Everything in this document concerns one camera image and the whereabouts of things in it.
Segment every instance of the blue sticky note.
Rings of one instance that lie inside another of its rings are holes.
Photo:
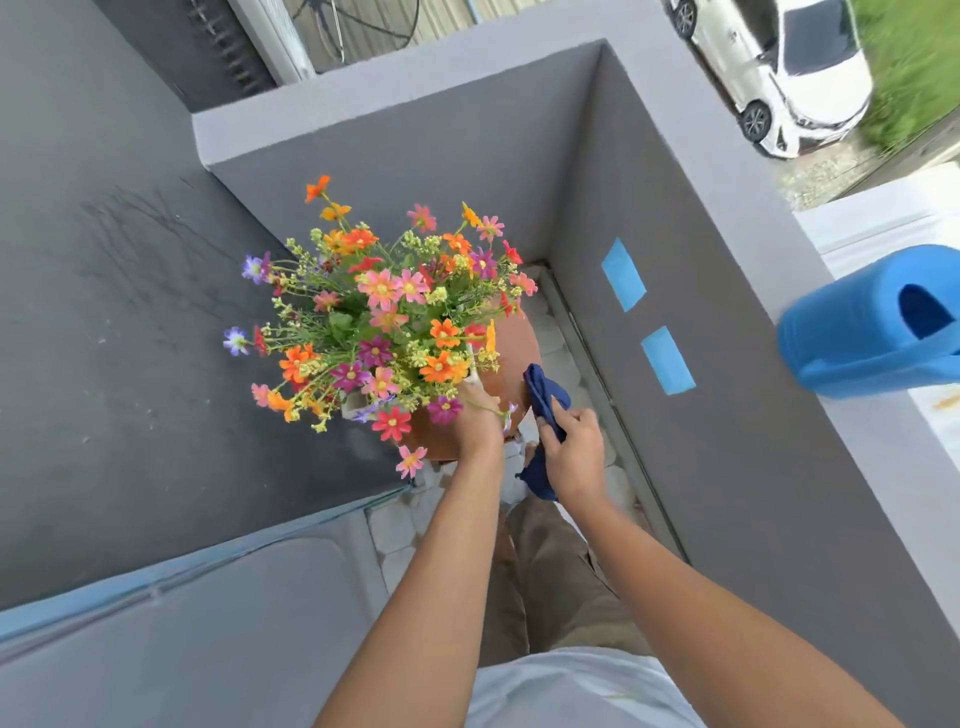
[[[607,280],[613,287],[613,293],[624,311],[633,308],[647,292],[646,286],[640,280],[640,273],[636,271],[634,261],[627,253],[627,249],[623,247],[620,238],[613,242],[613,247],[610,248],[600,267],[607,274]]]
[[[667,327],[658,328],[640,342],[640,346],[650,360],[660,386],[668,395],[679,395],[697,386]]]

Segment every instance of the tire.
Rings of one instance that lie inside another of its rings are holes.
[[[673,27],[684,40],[693,37],[697,27],[697,4],[693,0],[680,0],[673,11]]]
[[[757,144],[763,141],[770,133],[773,124],[773,114],[770,107],[762,101],[752,101],[740,114],[740,131],[747,141]]]

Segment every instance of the person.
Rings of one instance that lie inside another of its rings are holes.
[[[902,728],[842,668],[612,504],[590,410],[554,402],[566,440],[543,423],[540,440],[615,592],[553,503],[522,501],[498,537],[501,420],[482,389],[461,385],[460,397],[476,406],[453,424],[452,481],[315,728]]]

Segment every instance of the person's leg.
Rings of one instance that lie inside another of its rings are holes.
[[[652,655],[617,595],[593,570],[587,542],[556,505],[528,496],[507,517],[531,652],[615,647]]]
[[[487,586],[479,667],[509,663],[529,652],[523,600],[517,587],[516,551],[501,513]]]

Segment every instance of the artificial flower bouquet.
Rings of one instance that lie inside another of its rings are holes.
[[[247,256],[243,277],[274,288],[276,323],[253,327],[252,340],[230,328],[224,347],[234,356],[282,354],[280,383],[251,389],[258,406],[288,423],[306,414],[324,432],[341,410],[399,444],[418,407],[438,425],[456,418],[463,408],[456,385],[498,368],[494,320],[518,310],[537,285],[518,271],[516,248],[497,244],[504,226],[495,216],[480,218],[464,203],[460,227],[438,235],[430,208],[414,205],[411,228],[385,244],[366,224],[348,221],[351,208],[327,196],[329,182],[308,184],[306,202],[325,203],[320,217],[330,230],[310,231],[308,246],[288,239],[291,260]],[[505,431],[515,409],[502,413]],[[422,467],[425,448],[399,451],[404,477]]]

